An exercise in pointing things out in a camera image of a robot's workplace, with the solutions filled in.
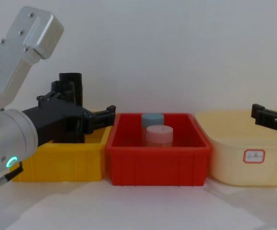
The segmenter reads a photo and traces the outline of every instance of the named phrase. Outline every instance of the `red bin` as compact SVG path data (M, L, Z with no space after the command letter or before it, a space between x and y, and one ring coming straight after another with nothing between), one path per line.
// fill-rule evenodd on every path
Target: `red bin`
M164 114L172 147L142 146L142 114L119 114L106 144L113 185L204 185L211 143L190 114Z

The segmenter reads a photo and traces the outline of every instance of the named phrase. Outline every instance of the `black cable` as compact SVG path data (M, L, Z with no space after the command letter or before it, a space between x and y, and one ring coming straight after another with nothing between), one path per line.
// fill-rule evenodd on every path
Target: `black cable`
M19 167L13 170L12 172L5 174L4 177L7 179L7 181L10 181L22 172L23 172L22 162L19 162Z

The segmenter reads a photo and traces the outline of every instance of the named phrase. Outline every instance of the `cylindrical container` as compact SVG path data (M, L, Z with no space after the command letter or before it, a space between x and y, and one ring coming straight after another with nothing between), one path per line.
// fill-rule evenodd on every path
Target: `cylindrical container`
M146 145L146 129L148 126L164 125L164 115L147 113L142 115L142 145Z
M173 142L173 128L170 126L149 126L146 131L146 145L148 147L171 147Z

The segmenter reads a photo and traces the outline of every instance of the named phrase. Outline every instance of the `pink cylinder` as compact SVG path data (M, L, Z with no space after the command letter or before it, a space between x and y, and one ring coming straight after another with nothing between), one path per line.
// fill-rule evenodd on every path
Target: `pink cylinder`
M170 147L173 142L173 128L170 126L149 126L146 131L146 145L149 147Z

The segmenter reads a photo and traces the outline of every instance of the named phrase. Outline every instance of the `cream plastic bin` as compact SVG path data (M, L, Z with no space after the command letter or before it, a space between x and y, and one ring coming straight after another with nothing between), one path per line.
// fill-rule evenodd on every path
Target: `cream plastic bin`
M211 176L241 186L277 186L277 131L255 125L251 111L199 112L214 151Z

